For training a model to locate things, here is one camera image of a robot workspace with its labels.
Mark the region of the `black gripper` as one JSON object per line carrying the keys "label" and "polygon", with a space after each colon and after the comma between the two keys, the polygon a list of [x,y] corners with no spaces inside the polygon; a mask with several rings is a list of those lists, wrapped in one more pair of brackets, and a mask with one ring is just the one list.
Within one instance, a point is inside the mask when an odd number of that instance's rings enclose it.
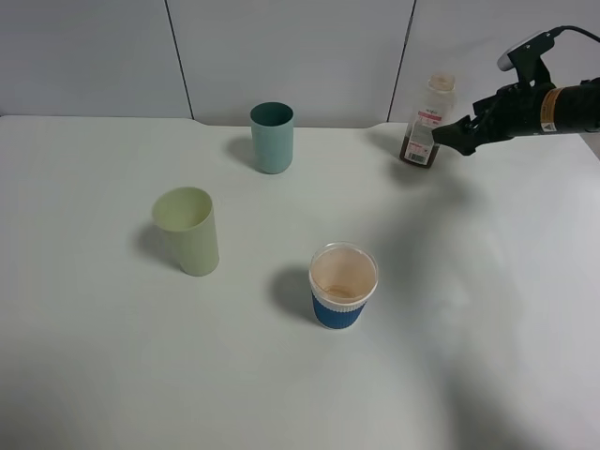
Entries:
{"label": "black gripper", "polygon": [[435,143],[457,150],[462,156],[475,153],[481,140],[510,140],[542,132],[540,125],[544,87],[510,84],[495,95],[476,101],[474,116],[432,130]]}

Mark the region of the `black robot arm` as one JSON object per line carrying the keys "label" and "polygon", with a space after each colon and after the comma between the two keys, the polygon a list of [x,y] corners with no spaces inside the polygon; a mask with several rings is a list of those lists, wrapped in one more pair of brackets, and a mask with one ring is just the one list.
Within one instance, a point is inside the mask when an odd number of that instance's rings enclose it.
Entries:
{"label": "black robot arm", "polygon": [[484,144],[517,137],[597,133],[599,80],[557,88],[551,82],[507,85],[473,104],[474,117],[432,130],[435,143],[470,156]]}

